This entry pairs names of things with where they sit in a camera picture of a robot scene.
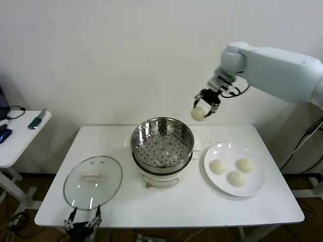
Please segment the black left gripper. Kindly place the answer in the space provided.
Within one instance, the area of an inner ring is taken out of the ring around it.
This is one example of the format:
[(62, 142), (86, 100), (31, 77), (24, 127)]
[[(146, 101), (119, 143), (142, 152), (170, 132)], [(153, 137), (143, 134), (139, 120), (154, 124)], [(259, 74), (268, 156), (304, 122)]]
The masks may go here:
[(64, 220), (66, 234), (69, 241), (72, 242), (85, 242), (93, 241), (94, 232), (102, 222), (100, 205), (97, 207), (95, 218), (90, 222), (73, 223), (77, 207), (70, 213), (68, 219)]

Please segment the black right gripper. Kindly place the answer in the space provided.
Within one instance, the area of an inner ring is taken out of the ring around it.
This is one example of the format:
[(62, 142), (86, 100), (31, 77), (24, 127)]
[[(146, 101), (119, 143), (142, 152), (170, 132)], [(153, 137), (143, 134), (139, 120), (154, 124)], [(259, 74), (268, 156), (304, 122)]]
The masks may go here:
[(221, 103), (221, 100), (220, 100), (221, 93), (222, 93), (221, 90), (214, 92), (211, 89), (202, 89), (200, 93), (198, 93), (194, 97), (193, 108), (196, 108), (199, 101), (202, 99), (203, 101), (205, 101), (207, 104), (210, 105), (210, 110), (205, 115), (205, 117), (211, 116), (212, 114), (216, 113), (218, 109), (218, 105)]

